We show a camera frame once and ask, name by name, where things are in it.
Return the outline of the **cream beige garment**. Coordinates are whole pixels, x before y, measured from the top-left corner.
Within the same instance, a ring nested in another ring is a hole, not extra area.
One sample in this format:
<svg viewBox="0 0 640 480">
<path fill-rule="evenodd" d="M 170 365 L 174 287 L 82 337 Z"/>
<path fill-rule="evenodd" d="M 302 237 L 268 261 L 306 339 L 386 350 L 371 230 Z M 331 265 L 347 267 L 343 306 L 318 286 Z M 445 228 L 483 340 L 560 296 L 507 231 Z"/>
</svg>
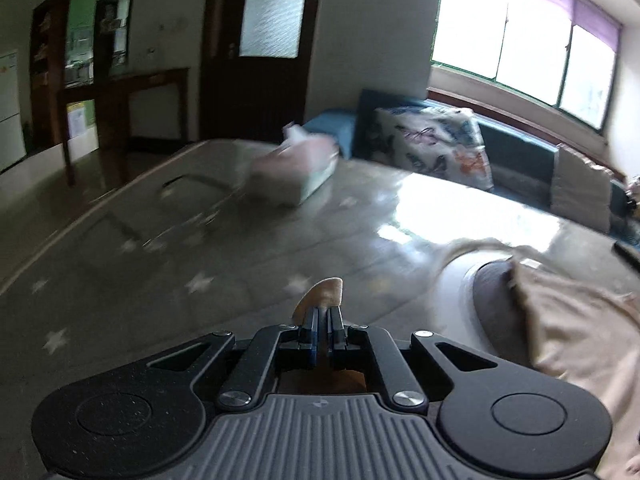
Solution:
<svg viewBox="0 0 640 480">
<path fill-rule="evenodd" d="M 594 394 L 613 421 L 612 441 L 598 473 L 639 475 L 639 281 L 614 254 L 552 257 L 529 245 L 494 238 L 434 245 L 423 275 L 418 312 L 436 323 L 430 306 L 435 278 L 454 257 L 474 250 L 505 252 L 511 286 L 526 316 L 530 366 Z"/>
</svg>

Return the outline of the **black round induction cooker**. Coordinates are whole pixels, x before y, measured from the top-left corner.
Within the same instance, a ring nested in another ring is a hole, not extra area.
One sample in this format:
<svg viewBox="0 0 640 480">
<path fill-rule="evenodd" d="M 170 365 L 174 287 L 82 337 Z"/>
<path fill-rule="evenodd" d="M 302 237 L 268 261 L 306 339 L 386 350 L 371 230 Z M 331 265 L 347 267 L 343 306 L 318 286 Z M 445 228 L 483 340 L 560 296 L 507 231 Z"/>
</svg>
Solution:
<svg viewBox="0 0 640 480">
<path fill-rule="evenodd" d="M 526 316 L 511 286 L 505 252 L 454 257 L 435 278 L 430 306 L 436 332 L 474 350 L 530 367 Z"/>
</svg>

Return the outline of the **grey quilted star tablecloth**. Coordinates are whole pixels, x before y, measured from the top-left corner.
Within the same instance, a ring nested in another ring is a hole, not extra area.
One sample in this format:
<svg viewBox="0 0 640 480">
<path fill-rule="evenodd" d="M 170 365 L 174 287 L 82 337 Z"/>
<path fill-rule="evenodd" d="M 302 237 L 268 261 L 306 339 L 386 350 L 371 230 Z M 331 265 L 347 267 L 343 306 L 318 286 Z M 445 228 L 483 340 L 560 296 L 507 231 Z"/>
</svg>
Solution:
<svg viewBox="0 0 640 480">
<path fill-rule="evenodd" d="M 264 147 L 203 143 L 107 193 L 1 283 L 1 474 L 38 479 L 32 412 L 74 380 L 214 330 L 250 336 L 344 280 L 344 317 L 398 338 L 426 328 L 477 346 L 474 273 L 518 257 L 632 294 L 613 241 L 503 197 L 342 160 L 303 205 L 244 191 Z"/>
</svg>

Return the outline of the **tissue pack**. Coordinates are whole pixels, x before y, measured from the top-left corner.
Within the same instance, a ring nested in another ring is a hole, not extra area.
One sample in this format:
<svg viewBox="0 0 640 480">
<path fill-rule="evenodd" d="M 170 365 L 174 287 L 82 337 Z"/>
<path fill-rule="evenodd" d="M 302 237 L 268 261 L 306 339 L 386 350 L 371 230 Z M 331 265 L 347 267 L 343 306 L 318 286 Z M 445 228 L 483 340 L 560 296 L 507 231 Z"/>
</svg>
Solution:
<svg viewBox="0 0 640 480">
<path fill-rule="evenodd" d="M 247 193 L 275 204 L 299 206 L 333 176 L 340 150 L 332 136 L 302 126 L 283 128 L 284 141 L 250 164 Z"/>
</svg>

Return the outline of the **butterfly print pillow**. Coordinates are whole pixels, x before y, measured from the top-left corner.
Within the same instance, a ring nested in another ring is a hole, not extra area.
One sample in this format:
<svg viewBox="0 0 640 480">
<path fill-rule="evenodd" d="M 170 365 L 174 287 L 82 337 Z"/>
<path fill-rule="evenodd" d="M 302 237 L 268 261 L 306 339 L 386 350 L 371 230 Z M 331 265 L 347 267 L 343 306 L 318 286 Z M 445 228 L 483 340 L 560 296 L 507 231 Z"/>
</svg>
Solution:
<svg viewBox="0 0 640 480">
<path fill-rule="evenodd" d="M 468 108 L 378 108 L 367 140 L 376 162 L 482 191 L 494 188 L 485 141 Z"/>
</svg>

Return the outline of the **blue sofa bench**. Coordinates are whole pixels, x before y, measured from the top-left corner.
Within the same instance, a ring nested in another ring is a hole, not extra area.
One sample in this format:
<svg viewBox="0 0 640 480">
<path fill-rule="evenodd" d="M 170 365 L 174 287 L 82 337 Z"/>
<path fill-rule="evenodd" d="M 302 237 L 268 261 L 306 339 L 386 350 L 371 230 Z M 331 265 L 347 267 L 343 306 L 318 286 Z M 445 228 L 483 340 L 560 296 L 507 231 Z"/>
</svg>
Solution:
<svg viewBox="0 0 640 480">
<path fill-rule="evenodd" d="M 424 108 L 437 106 L 433 100 L 418 100 L 376 90 L 363 90 L 354 110 L 329 108 L 304 123 L 309 131 L 335 136 L 347 159 L 369 159 L 366 133 L 378 108 Z M 549 212 L 556 147 L 503 122 L 480 115 L 480 133 L 494 179 L 494 193 L 509 200 Z M 639 246 L 639 222 L 631 218 L 631 202 L 623 185 L 611 180 L 611 227 L 609 236 Z"/>
</svg>

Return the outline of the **black remote control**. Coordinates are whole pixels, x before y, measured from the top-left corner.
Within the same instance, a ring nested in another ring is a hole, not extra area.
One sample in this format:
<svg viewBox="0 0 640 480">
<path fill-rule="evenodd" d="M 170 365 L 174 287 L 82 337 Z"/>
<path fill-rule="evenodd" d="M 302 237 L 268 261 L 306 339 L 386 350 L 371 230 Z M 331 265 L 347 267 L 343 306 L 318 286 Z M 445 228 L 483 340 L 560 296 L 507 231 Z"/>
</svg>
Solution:
<svg viewBox="0 0 640 480">
<path fill-rule="evenodd" d="M 633 268 L 638 269 L 638 267 L 640 266 L 640 256 L 632 246 L 616 240 L 616 242 L 613 244 L 613 250 L 616 255 L 620 256 L 620 258 L 626 261 L 626 263 L 628 263 Z"/>
</svg>

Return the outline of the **plain beige pillow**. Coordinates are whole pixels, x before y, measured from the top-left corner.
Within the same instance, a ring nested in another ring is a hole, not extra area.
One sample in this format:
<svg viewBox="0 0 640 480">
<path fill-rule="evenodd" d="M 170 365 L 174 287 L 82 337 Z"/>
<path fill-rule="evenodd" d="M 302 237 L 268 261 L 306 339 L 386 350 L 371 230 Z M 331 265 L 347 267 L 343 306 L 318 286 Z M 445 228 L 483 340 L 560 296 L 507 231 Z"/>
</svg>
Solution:
<svg viewBox="0 0 640 480">
<path fill-rule="evenodd" d="M 605 234 L 624 228 L 626 190 L 605 166 L 560 144 L 550 186 L 552 214 Z"/>
</svg>

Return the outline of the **dark wooden side table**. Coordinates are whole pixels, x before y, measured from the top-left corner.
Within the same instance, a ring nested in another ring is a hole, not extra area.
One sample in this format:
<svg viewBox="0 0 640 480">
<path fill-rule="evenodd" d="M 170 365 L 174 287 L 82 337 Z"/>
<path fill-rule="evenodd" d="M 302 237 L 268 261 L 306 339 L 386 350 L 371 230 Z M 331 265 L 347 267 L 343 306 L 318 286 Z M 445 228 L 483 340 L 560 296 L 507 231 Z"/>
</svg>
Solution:
<svg viewBox="0 0 640 480">
<path fill-rule="evenodd" d="M 65 172 L 69 186 L 75 185 L 76 177 L 70 158 L 67 105 L 93 100 L 96 103 L 96 110 L 102 110 L 102 116 L 96 116 L 98 133 L 105 134 L 104 148 L 114 157 L 119 182 L 125 184 L 130 181 L 128 153 L 130 141 L 134 137 L 131 133 L 130 96 L 134 92 L 150 91 L 166 86 L 175 86 L 178 92 L 178 136 L 168 140 L 153 138 L 150 145 L 152 148 L 167 152 L 170 148 L 181 150 L 191 143 L 188 131 L 189 69 L 187 67 L 156 70 L 151 73 L 125 74 L 107 78 L 106 81 L 99 81 L 97 84 L 62 88 L 56 94 Z"/>
</svg>

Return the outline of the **white refrigerator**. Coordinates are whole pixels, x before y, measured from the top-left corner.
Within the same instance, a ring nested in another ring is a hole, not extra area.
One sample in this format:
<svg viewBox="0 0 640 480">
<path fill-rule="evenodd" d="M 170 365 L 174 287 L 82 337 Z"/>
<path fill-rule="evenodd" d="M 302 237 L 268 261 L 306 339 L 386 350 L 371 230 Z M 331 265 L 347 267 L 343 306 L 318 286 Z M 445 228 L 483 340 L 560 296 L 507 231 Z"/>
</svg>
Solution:
<svg viewBox="0 0 640 480">
<path fill-rule="evenodd" d="M 0 58 L 0 170 L 26 156 L 17 84 L 17 52 Z"/>
</svg>

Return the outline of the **dark wooden door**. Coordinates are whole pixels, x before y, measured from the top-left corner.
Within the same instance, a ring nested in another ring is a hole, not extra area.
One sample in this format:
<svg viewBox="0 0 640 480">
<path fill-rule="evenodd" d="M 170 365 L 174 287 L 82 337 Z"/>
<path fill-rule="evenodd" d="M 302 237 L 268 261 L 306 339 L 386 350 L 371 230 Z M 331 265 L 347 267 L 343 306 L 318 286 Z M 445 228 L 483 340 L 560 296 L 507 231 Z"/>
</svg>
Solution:
<svg viewBox="0 0 640 480">
<path fill-rule="evenodd" d="M 280 143 L 304 118 L 319 0 L 206 0 L 198 134 Z"/>
</svg>

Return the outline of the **window with green frame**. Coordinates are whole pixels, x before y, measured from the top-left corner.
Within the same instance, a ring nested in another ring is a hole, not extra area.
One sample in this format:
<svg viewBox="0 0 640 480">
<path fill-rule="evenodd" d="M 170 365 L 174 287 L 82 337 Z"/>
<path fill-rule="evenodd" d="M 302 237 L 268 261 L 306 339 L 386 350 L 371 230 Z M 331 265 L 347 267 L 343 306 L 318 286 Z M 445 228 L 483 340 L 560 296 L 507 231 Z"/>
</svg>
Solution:
<svg viewBox="0 0 640 480">
<path fill-rule="evenodd" d="M 588 0 L 440 0 L 432 60 L 599 130 L 621 31 Z"/>
</svg>

